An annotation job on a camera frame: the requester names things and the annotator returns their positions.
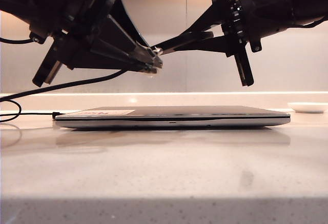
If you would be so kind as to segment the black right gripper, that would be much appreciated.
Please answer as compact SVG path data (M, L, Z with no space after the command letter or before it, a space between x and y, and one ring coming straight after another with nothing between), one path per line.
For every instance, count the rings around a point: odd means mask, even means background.
M214 37L209 29L221 25L223 36ZM164 54L176 51L211 51L225 53L226 57L235 58L239 77L243 86L254 84L253 74L245 46L248 42L247 33L243 24L243 15L240 2L237 0L212 0L209 8L184 32L207 33L209 37L190 43L164 49Z

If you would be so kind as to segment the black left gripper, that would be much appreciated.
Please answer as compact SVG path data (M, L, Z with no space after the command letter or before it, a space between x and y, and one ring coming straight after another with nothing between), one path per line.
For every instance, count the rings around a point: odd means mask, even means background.
M62 65L156 73L163 62L140 35L122 0L39 0L30 37L53 44L33 83L50 84Z

